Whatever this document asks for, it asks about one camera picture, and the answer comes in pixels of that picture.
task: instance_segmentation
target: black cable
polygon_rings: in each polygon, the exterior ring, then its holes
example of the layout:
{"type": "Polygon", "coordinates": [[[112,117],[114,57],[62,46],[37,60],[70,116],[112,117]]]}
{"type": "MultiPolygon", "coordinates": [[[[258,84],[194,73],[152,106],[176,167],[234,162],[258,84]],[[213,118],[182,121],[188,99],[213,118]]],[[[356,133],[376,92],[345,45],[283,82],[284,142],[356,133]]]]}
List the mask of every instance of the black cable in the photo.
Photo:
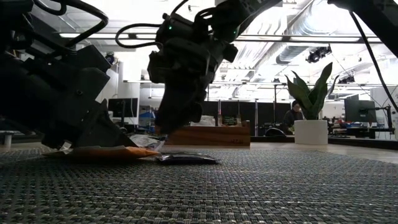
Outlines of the black cable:
{"type": "MultiPolygon", "coordinates": [[[[398,85],[396,85],[396,87],[392,90],[392,94],[394,94],[394,92],[397,90],[397,87],[398,87],[398,85]]],[[[387,103],[387,101],[388,101],[388,98],[386,99],[386,100],[384,100],[384,102],[383,102],[383,104],[382,104],[382,108],[384,108],[384,105],[387,103]]]]}
{"type": "MultiPolygon", "coordinates": [[[[108,25],[109,19],[106,16],[106,14],[90,4],[87,4],[80,0],[67,0],[67,1],[66,0],[52,0],[52,1],[64,2],[67,6],[75,7],[77,9],[85,11],[85,12],[101,19],[101,22],[99,22],[97,25],[95,25],[94,27],[90,28],[89,30],[81,33],[74,39],[67,42],[65,44],[65,47],[67,47],[67,48],[73,47],[77,43],[79,43],[82,40],[85,40],[86,38],[88,38],[89,36],[99,32],[101,29],[104,29],[106,27],[106,25],[108,25]]],[[[51,53],[49,55],[49,57],[58,57],[59,55],[60,55],[60,52],[55,51],[55,52],[51,53]]]]}
{"type": "Polygon", "coordinates": [[[189,0],[182,0],[182,2],[180,2],[180,4],[178,4],[172,11],[172,14],[175,14],[185,3],[187,3],[189,0]]]}
{"type": "MultiPolygon", "coordinates": [[[[350,75],[347,70],[341,65],[341,63],[339,62],[339,60],[337,60],[337,58],[335,57],[335,55],[333,53],[331,53],[331,56],[333,56],[333,58],[336,60],[336,62],[338,63],[338,65],[340,65],[340,67],[344,70],[345,73],[347,73],[347,75],[350,75]]],[[[383,108],[384,106],[380,105],[379,102],[377,102],[364,88],[362,88],[361,85],[358,85],[365,94],[367,94],[377,105],[379,105],[381,108],[383,108]]],[[[384,116],[387,117],[387,113],[383,110],[384,116]]]]}
{"type": "Polygon", "coordinates": [[[51,49],[54,49],[56,52],[59,52],[62,55],[76,54],[76,50],[69,49],[55,42],[52,42],[51,40],[48,40],[48,38],[42,36],[41,34],[36,33],[34,30],[29,30],[29,29],[22,29],[22,30],[25,33],[25,35],[28,35],[35,40],[38,40],[39,42],[50,47],[51,49]]]}
{"type": "Polygon", "coordinates": [[[34,27],[32,25],[32,22],[33,22],[32,15],[30,13],[24,13],[23,15],[24,15],[25,19],[29,22],[28,26],[31,26],[31,28],[34,29],[34,27]]]}
{"type": "Polygon", "coordinates": [[[53,14],[55,16],[62,16],[67,12],[67,5],[65,4],[65,1],[66,0],[60,0],[61,9],[54,10],[54,9],[51,9],[51,8],[45,6],[40,0],[33,0],[35,5],[39,8],[41,8],[41,10],[44,10],[44,11],[46,11],[50,14],[53,14]]]}
{"type": "Polygon", "coordinates": [[[364,43],[365,43],[365,45],[366,45],[366,48],[367,48],[368,51],[369,51],[369,55],[370,55],[371,58],[372,58],[374,67],[375,67],[375,69],[376,69],[376,71],[377,71],[377,75],[379,76],[379,79],[380,79],[381,85],[383,86],[384,91],[386,91],[386,94],[387,94],[388,98],[390,99],[390,101],[391,101],[391,103],[392,103],[394,109],[395,109],[396,111],[398,111],[398,106],[397,106],[397,104],[395,103],[394,99],[392,98],[392,96],[391,96],[391,94],[390,94],[390,91],[388,90],[388,87],[387,87],[386,83],[384,82],[384,79],[383,79],[383,77],[382,77],[382,75],[381,75],[381,71],[380,71],[380,68],[379,68],[379,64],[377,63],[377,60],[376,60],[376,58],[375,58],[375,56],[374,56],[374,54],[373,54],[373,50],[372,50],[372,48],[371,48],[371,45],[369,44],[368,38],[366,38],[366,35],[365,35],[364,31],[362,30],[361,24],[359,24],[358,19],[356,18],[356,16],[354,15],[354,13],[353,13],[352,11],[350,11],[349,14],[350,14],[350,16],[353,18],[354,23],[355,23],[356,27],[358,28],[359,33],[361,34],[361,37],[362,37],[362,39],[363,39],[363,41],[364,41],[364,43]]]}
{"type": "Polygon", "coordinates": [[[148,43],[144,43],[144,44],[136,44],[136,45],[126,45],[126,44],[122,44],[119,40],[119,36],[120,34],[122,34],[124,31],[128,30],[128,29],[132,29],[135,27],[156,27],[159,28],[160,24],[145,24],[145,23],[139,23],[139,24],[130,24],[128,26],[123,27],[122,29],[119,29],[119,31],[116,33],[116,37],[115,37],[115,42],[123,48],[126,49],[136,49],[136,48],[140,48],[140,47],[148,47],[148,46],[153,46],[156,45],[158,46],[158,48],[162,48],[163,44],[160,42],[148,42],[148,43]]]}

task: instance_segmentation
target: green leaves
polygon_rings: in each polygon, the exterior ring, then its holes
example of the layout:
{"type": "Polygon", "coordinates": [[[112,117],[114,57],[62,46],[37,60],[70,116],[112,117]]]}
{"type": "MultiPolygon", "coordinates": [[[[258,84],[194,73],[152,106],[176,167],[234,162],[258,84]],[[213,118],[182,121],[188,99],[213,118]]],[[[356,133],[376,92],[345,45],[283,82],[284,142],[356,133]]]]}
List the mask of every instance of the green leaves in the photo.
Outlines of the green leaves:
{"type": "Polygon", "coordinates": [[[333,81],[333,84],[329,88],[328,94],[326,94],[326,97],[328,97],[333,92],[333,90],[335,89],[335,84],[336,84],[336,81],[337,81],[338,77],[339,77],[339,75],[335,77],[335,81],[333,81]]]}
{"type": "Polygon", "coordinates": [[[296,76],[297,84],[293,84],[289,78],[286,77],[289,93],[300,103],[306,119],[318,119],[318,114],[323,108],[326,96],[332,93],[338,78],[335,78],[331,88],[328,90],[327,81],[331,75],[332,68],[333,63],[330,63],[322,70],[322,73],[312,90],[308,88],[305,81],[302,80],[295,72],[292,71],[296,76]]]}
{"type": "Polygon", "coordinates": [[[286,78],[287,78],[287,88],[289,90],[290,95],[293,96],[299,102],[301,102],[300,105],[302,108],[311,108],[312,103],[308,99],[307,92],[298,85],[293,84],[287,76],[286,78]]]}
{"type": "Polygon", "coordinates": [[[322,70],[321,76],[319,77],[319,79],[315,83],[315,86],[313,87],[313,89],[311,90],[310,95],[308,96],[311,100],[317,100],[317,97],[318,97],[321,89],[323,88],[323,85],[327,85],[327,81],[328,81],[329,76],[331,74],[331,69],[332,68],[333,68],[333,62],[328,64],[322,70]]]}
{"type": "Polygon", "coordinates": [[[306,94],[309,94],[309,93],[310,93],[310,89],[308,88],[308,86],[307,86],[307,84],[305,83],[305,81],[302,80],[302,79],[297,75],[297,73],[295,73],[294,71],[292,71],[292,72],[293,72],[293,74],[296,76],[297,85],[298,85],[299,87],[301,87],[301,88],[305,91],[306,94]]]}

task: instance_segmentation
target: carpet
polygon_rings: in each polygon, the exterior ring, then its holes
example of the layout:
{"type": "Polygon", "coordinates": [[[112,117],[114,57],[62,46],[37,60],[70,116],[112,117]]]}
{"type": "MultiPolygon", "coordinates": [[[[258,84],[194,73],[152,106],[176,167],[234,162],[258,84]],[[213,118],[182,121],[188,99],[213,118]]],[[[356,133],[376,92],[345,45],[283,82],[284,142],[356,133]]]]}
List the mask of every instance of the carpet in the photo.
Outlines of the carpet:
{"type": "Polygon", "coordinates": [[[201,150],[219,165],[0,152],[2,223],[398,223],[398,165],[319,151],[201,150]]]}

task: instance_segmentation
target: ductwork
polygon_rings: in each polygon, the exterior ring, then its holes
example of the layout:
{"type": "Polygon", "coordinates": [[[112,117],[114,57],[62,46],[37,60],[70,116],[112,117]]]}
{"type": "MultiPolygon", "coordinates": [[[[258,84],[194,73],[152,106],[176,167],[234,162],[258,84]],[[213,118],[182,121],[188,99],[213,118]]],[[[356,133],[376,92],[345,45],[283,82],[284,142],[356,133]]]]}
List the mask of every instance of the ductwork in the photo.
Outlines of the ductwork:
{"type": "Polygon", "coordinates": [[[255,74],[256,74],[256,73],[255,73],[254,71],[250,71],[250,72],[242,79],[242,81],[246,81],[246,82],[250,81],[250,80],[254,77],[255,74]]]}
{"type": "MultiPolygon", "coordinates": [[[[259,35],[275,35],[276,32],[280,29],[282,26],[282,21],[279,19],[277,24],[267,24],[263,23],[258,27],[258,30],[253,29],[251,30],[246,30],[245,32],[247,33],[255,33],[259,35]]],[[[256,62],[260,61],[261,57],[266,54],[268,50],[268,44],[267,42],[246,42],[246,43],[237,43],[237,47],[239,49],[239,52],[233,62],[233,67],[235,68],[242,68],[242,69],[252,69],[255,65],[256,62]]]]}
{"type": "MultiPolygon", "coordinates": [[[[299,17],[299,19],[287,30],[286,35],[330,35],[337,30],[337,27],[321,25],[328,15],[314,11],[321,10],[325,0],[315,0],[310,7],[299,17]]],[[[296,56],[307,50],[306,46],[285,46],[283,51],[276,57],[276,62],[281,65],[289,64],[296,56]]]]}

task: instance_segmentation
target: ceiling light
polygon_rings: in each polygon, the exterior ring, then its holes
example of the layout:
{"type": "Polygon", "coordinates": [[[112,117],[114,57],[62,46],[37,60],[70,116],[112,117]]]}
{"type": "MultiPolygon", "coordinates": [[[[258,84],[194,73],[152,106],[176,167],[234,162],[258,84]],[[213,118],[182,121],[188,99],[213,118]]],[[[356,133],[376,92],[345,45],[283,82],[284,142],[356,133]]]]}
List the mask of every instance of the ceiling light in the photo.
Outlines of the ceiling light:
{"type": "MultiPolygon", "coordinates": [[[[77,33],[62,33],[60,34],[61,37],[63,38],[75,38],[79,36],[80,34],[77,33]]],[[[89,36],[89,39],[114,39],[116,37],[116,34],[93,34],[89,36]]],[[[129,35],[128,34],[121,34],[119,36],[120,39],[128,39],[129,35]]]]}
{"type": "Polygon", "coordinates": [[[128,82],[128,83],[152,83],[150,80],[137,80],[137,81],[133,81],[133,80],[123,80],[124,82],[128,82]]]}
{"type": "Polygon", "coordinates": [[[312,37],[312,36],[301,36],[291,37],[290,41],[297,42],[357,42],[359,37],[312,37]]]}
{"type": "Polygon", "coordinates": [[[249,68],[227,68],[228,70],[239,70],[239,71],[248,71],[248,72],[255,72],[256,69],[249,69],[249,68]]]}
{"type": "Polygon", "coordinates": [[[226,85],[226,84],[242,85],[243,82],[213,82],[212,84],[214,84],[214,85],[226,85]]]}
{"type": "Polygon", "coordinates": [[[157,30],[159,28],[132,28],[132,29],[128,29],[125,32],[127,33],[135,33],[135,34],[156,34],[157,30]]]}
{"type": "Polygon", "coordinates": [[[145,44],[145,43],[149,43],[151,42],[151,40],[128,40],[128,39],[122,39],[120,40],[120,42],[122,42],[123,44],[126,45],[136,45],[136,44],[145,44]]]}
{"type": "Polygon", "coordinates": [[[286,43],[288,46],[294,46],[294,47],[327,47],[329,46],[329,43],[308,43],[308,42],[304,42],[304,43],[297,43],[297,42],[293,42],[293,43],[286,43]]]}
{"type": "Polygon", "coordinates": [[[261,36],[261,35],[240,35],[236,40],[240,41],[255,41],[255,40],[261,40],[261,41],[281,41],[282,37],[273,37],[273,36],[261,36]]]}
{"type": "Polygon", "coordinates": [[[327,55],[331,54],[331,47],[318,47],[314,50],[310,51],[310,54],[305,59],[308,63],[317,63],[320,59],[326,57],[327,55]]]}
{"type": "Polygon", "coordinates": [[[137,39],[155,39],[156,34],[136,34],[137,39]]]}
{"type": "Polygon", "coordinates": [[[377,37],[368,37],[368,41],[369,42],[381,42],[381,40],[380,40],[380,38],[377,38],[377,37]]]}

